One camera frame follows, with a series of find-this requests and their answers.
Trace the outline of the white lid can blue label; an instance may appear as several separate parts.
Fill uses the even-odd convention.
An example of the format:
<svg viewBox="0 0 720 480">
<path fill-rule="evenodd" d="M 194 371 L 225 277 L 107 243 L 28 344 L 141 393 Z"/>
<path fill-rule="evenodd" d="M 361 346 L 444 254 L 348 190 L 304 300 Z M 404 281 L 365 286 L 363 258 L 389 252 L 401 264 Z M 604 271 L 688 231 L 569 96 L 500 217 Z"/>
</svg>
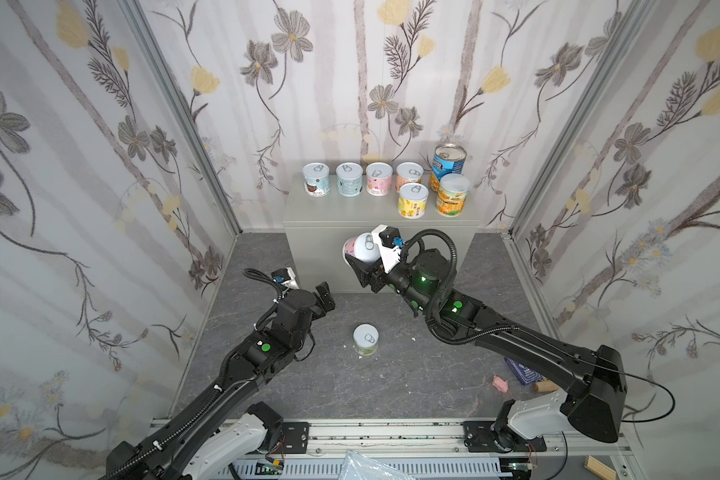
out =
<svg viewBox="0 0 720 480">
<path fill-rule="evenodd" d="M 313 162 L 302 169 L 304 189 L 311 197 L 324 197 L 331 188 L 330 168 L 325 163 Z"/>
</svg>

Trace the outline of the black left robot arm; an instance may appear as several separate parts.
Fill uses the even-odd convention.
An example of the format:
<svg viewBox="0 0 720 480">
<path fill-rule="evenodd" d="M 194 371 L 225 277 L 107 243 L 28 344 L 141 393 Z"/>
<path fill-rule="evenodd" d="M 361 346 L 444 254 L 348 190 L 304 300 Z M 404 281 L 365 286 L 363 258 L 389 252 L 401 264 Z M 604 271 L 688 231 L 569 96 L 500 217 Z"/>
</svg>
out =
<svg viewBox="0 0 720 480">
<path fill-rule="evenodd" d="M 221 361 L 216 378 L 186 408 L 138 445 L 120 443 L 107 456 L 108 479 L 209 479 L 236 459 L 281 444 L 282 417 L 265 403 L 250 406 L 233 425 L 230 413 L 294 361 L 314 339 L 312 323 L 335 308 L 330 287 L 299 288 L 286 269 L 246 278 L 276 297 L 253 331 Z"/>
</svg>

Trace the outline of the large blue labelled can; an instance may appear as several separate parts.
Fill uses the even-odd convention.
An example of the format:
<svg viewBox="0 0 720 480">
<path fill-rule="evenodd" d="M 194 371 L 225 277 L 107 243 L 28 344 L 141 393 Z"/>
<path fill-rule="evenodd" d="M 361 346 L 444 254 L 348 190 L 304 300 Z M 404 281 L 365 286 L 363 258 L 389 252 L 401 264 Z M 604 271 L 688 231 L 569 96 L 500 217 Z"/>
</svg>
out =
<svg viewBox="0 0 720 480">
<path fill-rule="evenodd" d="M 466 159 L 467 152 L 460 145 L 445 143 L 436 146 L 431 164 L 430 189 L 437 192 L 440 181 L 445 175 L 460 174 Z"/>
</svg>

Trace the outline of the white lid can beige label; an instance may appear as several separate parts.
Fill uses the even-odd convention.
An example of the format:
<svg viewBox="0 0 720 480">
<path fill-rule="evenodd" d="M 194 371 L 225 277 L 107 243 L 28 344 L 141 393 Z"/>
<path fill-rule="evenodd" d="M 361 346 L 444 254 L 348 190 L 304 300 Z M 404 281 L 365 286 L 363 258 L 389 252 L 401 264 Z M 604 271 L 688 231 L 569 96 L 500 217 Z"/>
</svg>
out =
<svg viewBox="0 0 720 480">
<path fill-rule="evenodd" d="M 380 249 L 374 243 L 370 232 L 348 239 L 343 245 L 343 255 L 352 256 L 367 264 L 372 264 L 381 258 Z"/>
</svg>

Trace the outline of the plastic lid can yellow label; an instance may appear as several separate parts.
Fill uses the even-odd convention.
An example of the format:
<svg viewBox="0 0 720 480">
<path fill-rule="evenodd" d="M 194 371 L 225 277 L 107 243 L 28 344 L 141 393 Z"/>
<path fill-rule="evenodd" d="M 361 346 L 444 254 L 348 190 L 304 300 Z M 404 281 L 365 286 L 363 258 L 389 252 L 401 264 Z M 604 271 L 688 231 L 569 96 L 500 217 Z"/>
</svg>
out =
<svg viewBox="0 0 720 480">
<path fill-rule="evenodd" d="M 436 207 L 439 214 L 457 217 L 463 210 L 471 189 L 470 180 L 462 174 L 450 173 L 439 182 Z"/>
</svg>

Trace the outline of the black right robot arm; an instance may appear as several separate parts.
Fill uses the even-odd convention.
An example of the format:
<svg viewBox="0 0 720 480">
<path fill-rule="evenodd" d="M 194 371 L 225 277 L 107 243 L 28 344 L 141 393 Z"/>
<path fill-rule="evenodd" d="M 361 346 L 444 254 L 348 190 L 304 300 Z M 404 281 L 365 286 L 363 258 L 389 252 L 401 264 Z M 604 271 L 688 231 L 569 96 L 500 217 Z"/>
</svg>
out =
<svg viewBox="0 0 720 480">
<path fill-rule="evenodd" d="M 358 239 L 372 243 L 372 259 L 344 258 L 362 287 L 375 293 L 392 288 L 436 340 L 491 350 L 557 385 L 531 400 L 505 401 L 483 435 L 490 450 L 530 450 L 535 439 L 568 430 L 602 443 L 618 441 L 631 377 L 618 351 L 556 340 L 455 289 L 458 252 L 441 230 L 425 229 L 405 240 L 398 229 L 380 225 Z"/>
</svg>

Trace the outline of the white lid can orange label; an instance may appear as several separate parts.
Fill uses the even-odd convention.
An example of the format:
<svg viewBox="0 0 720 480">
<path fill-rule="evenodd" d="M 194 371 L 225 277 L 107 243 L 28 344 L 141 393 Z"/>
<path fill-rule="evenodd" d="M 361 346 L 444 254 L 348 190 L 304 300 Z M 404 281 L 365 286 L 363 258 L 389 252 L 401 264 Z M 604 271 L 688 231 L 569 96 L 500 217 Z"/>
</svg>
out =
<svg viewBox="0 0 720 480">
<path fill-rule="evenodd" d="M 424 174 L 424 168 L 416 162 L 402 162 L 396 169 L 395 189 L 400 191 L 403 185 L 408 183 L 419 183 Z"/>
</svg>

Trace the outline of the white lid can green label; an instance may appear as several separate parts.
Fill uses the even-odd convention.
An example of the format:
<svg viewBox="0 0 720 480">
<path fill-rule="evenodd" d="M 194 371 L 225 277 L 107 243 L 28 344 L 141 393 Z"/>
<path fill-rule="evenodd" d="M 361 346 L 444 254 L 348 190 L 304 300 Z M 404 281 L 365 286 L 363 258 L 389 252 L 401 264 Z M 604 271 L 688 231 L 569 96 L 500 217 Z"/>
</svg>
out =
<svg viewBox="0 0 720 480">
<path fill-rule="evenodd" d="M 358 325 L 353 332 L 353 341 L 360 356 L 373 355 L 378 349 L 379 332 L 371 324 Z"/>
</svg>

